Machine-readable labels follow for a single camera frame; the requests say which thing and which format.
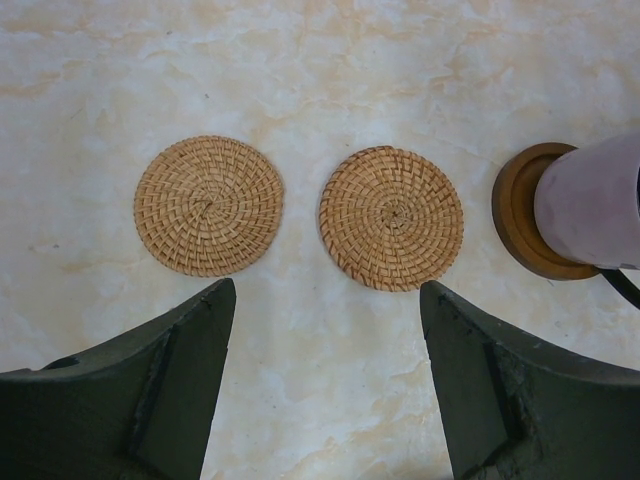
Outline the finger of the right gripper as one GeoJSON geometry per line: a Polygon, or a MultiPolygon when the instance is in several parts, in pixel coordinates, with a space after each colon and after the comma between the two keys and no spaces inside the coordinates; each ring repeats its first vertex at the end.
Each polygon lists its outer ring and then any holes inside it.
{"type": "Polygon", "coordinates": [[[640,305],[640,289],[621,270],[599,268],[599,273],[630,304],[640,305]]]}

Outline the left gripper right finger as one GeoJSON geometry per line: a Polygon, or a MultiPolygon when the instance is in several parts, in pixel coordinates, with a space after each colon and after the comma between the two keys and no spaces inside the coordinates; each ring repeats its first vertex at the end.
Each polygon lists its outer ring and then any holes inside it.
{"type": "Polygon", "coordinates": [[[437,281],[421,323],[456,479],[636,479],[639,373],[556,346],[437,281]]]}

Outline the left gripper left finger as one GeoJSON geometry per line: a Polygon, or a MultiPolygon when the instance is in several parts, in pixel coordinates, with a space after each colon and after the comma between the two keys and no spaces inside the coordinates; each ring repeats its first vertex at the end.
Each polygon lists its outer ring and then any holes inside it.
{"type": "Polygon", "coordinates": [[[5,479],[196,479],[235,311],[219,280],[39,370],[1,376],[5,479]]]}

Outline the purple ceramic mug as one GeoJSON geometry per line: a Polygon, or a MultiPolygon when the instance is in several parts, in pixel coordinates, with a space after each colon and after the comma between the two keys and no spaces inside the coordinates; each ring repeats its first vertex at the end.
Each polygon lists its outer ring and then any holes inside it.
{"type": "Polygon", "coordinates": [[[558,255],[601,268],[639,268],[639,133],[573,150],[535,191],[534,214],[558,255]]]}

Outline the dark wooden coaster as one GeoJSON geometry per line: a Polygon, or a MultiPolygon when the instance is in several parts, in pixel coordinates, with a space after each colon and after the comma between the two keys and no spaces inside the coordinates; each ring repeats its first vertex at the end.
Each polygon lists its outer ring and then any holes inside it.
{"type": "Polygon", "coordinates": [[[549,280],[593,278],[598,270],[568,260],[543,240],[534,215],[534,197],[542,174],[574,146],[544,142],[528,147],[500,170],[492,189],[492,218],[507,251],[527,270],[549,280]]]}

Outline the woven rattan coaster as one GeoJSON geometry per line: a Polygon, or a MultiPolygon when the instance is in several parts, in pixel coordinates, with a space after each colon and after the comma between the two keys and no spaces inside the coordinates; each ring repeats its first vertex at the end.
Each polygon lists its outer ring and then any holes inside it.
{"type": "Polygon", "coordinates": [[[384,145],[337,166],[320,197],[318,226],[329,256],[352,280],[407,292],[454,264],[464,214],[452,182],[435,164],[384,145]]]}
{"type": "Polygon", "coordinates": [[[284,183],[268,158],[239,140],[203,135],[160,152],[134,195],[137,233],[162,265],[223,277],[259,260],[279,229],[284,183]]]}

